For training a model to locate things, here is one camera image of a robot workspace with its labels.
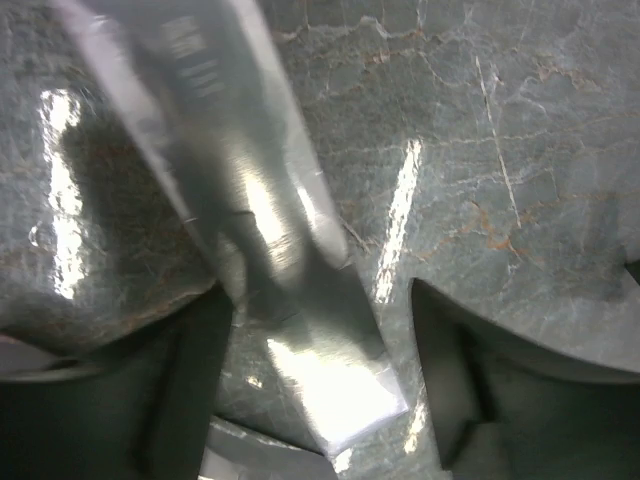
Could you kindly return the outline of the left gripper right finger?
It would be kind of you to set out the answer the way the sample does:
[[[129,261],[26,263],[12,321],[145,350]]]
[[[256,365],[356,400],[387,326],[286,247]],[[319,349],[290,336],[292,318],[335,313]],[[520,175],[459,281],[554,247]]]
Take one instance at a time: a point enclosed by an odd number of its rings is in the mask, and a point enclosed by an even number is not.
[[[639,376],[527,339],[425,280],[411,313],[440,467],[456,479],[635,479]]]

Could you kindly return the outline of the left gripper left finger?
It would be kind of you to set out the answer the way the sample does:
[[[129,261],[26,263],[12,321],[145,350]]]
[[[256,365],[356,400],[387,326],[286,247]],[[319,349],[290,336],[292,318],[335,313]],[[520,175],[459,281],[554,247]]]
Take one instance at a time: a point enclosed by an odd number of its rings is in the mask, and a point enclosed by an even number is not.
[[[5,479],[194,479],[233,305],[214,287],[93,351],[1,340]]]

